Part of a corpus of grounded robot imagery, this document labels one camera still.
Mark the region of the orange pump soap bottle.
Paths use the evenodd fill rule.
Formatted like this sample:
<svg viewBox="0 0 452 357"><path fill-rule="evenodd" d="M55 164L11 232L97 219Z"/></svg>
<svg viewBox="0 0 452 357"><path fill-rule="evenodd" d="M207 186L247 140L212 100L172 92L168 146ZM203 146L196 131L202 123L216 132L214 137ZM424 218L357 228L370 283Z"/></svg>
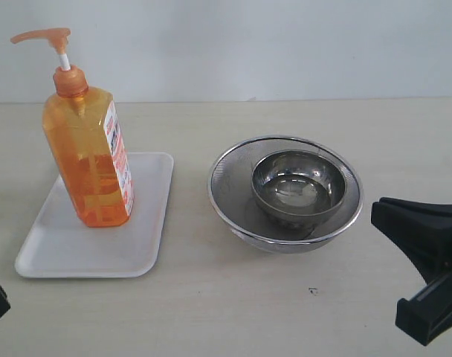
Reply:
<svg viewBox="0 0 452 357"><path fill-rule="evenodd" d="M13 44L45 39L56 51L56 92L46 101L42 128L78 218L90 228L127 222L134 205L132 174L112 93L90 86L70 63L68 28L32 30Z"/></svg>

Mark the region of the small stainless steel bowl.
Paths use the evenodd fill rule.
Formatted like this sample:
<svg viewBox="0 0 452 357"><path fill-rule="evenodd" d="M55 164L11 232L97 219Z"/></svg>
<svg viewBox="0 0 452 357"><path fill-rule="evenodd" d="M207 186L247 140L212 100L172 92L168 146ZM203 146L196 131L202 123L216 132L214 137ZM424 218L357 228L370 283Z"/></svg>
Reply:
<svg viewBox="0 0 452 357"><path fill-rule="evenodd" d="M291 224L329 219L342 205L347 188L338 165L302 149L273 152L251 173L251 191L259 208Z"/></svg>

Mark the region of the white rectangular plastic tray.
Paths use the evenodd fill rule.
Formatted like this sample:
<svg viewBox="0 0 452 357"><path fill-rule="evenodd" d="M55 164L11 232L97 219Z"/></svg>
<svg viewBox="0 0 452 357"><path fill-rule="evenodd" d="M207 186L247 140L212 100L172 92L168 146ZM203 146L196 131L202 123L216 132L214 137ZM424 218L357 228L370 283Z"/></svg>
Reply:
<svg viewBox="0 0 452 357"><path fill-rule="evenodd" d="M128 222L88 228L76 216L57 178L15 260L26 278L130 278L147 273L158 257L167 212L173 157L132 152L135 203Z"/></svg>

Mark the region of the large steel mesh colander bowl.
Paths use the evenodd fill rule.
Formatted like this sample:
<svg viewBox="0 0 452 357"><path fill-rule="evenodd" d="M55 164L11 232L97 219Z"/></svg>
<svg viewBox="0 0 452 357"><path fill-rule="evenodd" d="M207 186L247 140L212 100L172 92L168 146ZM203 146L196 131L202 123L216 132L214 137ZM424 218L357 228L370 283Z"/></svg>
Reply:
<svg viewBox="0 0 452 357"><path fill-rule="evenodd" d="M291 224L269 216L256 204L251 191L253 168L265 156L285 149L317 153L342 170L348 188L342 205L329 219ZM221 154L211 167L207 191L214 210L235 235L256 248L282 254L303 253L327 244L356 221L363 206L359 176L343 157L322 144L285 135L247 139Z"/></svg>

